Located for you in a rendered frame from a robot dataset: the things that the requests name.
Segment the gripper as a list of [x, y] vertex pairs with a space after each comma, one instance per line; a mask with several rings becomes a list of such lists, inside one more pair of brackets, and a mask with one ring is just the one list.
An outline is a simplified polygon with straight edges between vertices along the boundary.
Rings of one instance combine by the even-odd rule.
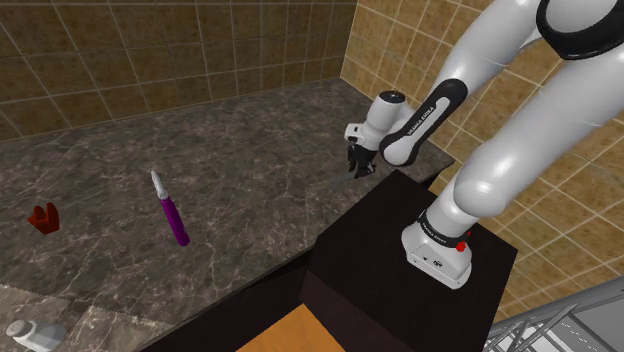
[[355, 179], [373, 174], [376, 171], [376, 165], [373, 163], [376, 154], [376, 151], [368, 150], [361, 145], [349, 145], [347, 148], [348, 172], [356, 171]]

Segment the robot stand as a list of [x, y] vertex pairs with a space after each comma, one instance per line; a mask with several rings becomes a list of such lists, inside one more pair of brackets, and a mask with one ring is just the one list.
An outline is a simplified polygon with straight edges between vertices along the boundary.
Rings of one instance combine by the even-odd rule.
[[409, 264], [401, 233], [434, 199], [394, 171], [318, 236], [299, 298], [345, 352], [482, 352], [517, 251], [476, 224], [461, 288]]

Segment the grey metal rack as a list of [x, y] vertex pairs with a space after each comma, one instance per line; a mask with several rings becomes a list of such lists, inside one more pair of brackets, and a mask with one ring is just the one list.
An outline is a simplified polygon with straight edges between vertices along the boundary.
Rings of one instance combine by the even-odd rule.
[[624, 276], [493, 324], [483, 352], [624, 352]]

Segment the red notched block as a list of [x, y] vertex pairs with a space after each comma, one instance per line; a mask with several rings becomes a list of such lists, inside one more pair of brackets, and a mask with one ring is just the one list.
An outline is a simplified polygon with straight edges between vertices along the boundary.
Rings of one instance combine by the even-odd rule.
[[60, 229], [59, 213], [56, 206], [51, 202], [46, 203], [46, 209], [35, 206], [33, 214], [27, 218], [27, 221], [43, 235]]

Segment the grey salt shaker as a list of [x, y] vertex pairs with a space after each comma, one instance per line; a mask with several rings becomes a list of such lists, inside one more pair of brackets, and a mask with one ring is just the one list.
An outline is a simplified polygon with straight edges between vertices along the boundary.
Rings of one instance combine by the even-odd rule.
[[7, 327], [6, 334], [33, 352], [52, 352], [64, 340], [66, 329], [44, 321], [16, 320]]

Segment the purple handled knife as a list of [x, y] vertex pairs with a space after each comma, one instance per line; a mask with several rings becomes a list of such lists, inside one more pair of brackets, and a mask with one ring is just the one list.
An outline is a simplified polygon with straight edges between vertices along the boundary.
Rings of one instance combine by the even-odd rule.
[[190, 238], [187, 234], [187, 231], [184, 227], [183, 221], [175, 206], [175, 203], [171, 199], [168, 192], [165, 190], [159, 175], [154, 170], [150, 171], [150, 175], [153, 185], [156, 189], [157, 196], [177, 243], [180, 246], [187, 246], [190, 243]]

